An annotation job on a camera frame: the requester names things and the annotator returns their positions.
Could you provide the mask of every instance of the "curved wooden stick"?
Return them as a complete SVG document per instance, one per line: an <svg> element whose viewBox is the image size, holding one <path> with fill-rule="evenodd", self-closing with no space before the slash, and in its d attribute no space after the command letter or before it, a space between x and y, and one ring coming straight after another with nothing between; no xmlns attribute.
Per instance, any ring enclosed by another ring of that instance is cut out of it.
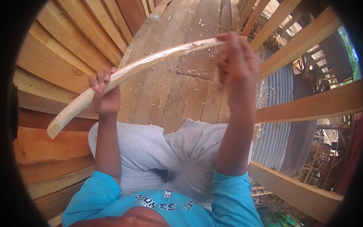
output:
<svg viewBox="0 0 363 227"><path fill-rule="evenodd" d="M211 46L224 44L215 38L199 40L187 44L175 46L163 51L154 53L131 63L111 75L110 81L106 84L105 93L130 78L132 75L152 67L169 59L180 57L184 54L202 50ZM48 125L48 135L54 139L57 134L72 120L78 113L84 110L92 102L94 90L89 88L80 94L73 102L66 106Z"/></svg>

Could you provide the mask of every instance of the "person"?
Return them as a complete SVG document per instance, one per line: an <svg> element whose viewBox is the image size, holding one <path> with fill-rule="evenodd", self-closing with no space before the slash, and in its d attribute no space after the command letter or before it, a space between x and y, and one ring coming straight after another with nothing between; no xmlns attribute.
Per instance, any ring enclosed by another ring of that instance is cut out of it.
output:
<svg viewBox="0 0 363 227"><path fill-rule="evenodd" d="M96 171L70 201L63 226L262 226L247 172L259 60L236 32L217 39L227 46L217 65L228 91L229 124L188 119L163 136L157 126L119 123L119 87L104 94L117 69L89 77L90 108L99 114L89 133ZM180 174L164 183L153 169Z"/></svg>

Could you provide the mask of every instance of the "left hand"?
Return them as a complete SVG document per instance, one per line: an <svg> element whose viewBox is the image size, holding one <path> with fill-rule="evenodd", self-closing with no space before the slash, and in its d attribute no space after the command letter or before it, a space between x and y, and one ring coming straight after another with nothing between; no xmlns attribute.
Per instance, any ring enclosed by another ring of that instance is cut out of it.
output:
<svg viewBox="0 0 363 227"><path fill-rule="evenodd" d="M90 109L101 116L116 115L120 110L121 95L119 86L105 94L106 83L110 81L111 74L116 72L117 68L105 68L97 72L97 77L91 75L88 78L90 87L95 94L90 105Z"/></svg>

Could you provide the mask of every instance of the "corrugated metal sheet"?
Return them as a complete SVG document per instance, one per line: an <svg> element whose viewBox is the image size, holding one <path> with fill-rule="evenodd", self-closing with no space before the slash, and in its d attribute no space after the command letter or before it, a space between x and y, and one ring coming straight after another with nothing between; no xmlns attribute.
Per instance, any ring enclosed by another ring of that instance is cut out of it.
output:
<svg viewBox="0 0 363 227"><path fill-rule="evenodd" d="M267 58L272 51L266 50ZM266 106L277 105L313 94L312 88L293 75L291 64L267 77ZM279 122L261 125L255 138L252 160L293 176L301 171L310 151L317 121Z"/></svg>

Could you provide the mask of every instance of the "blue t-shirt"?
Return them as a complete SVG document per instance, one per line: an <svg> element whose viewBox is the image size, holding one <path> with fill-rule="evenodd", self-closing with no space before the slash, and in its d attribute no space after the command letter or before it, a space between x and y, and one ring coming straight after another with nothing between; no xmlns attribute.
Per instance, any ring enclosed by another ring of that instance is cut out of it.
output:
<svg viewBox="0 0 363 227"><path fill-rule="evenodd" d="M170 226L262 226L255 209L247 177L230 177L213 171L212 212L180 193L158 189L121 197L119 184L109 175L95 171L70 201L63 226L108 216L121 216L135 206L157 211Z"/></svg>

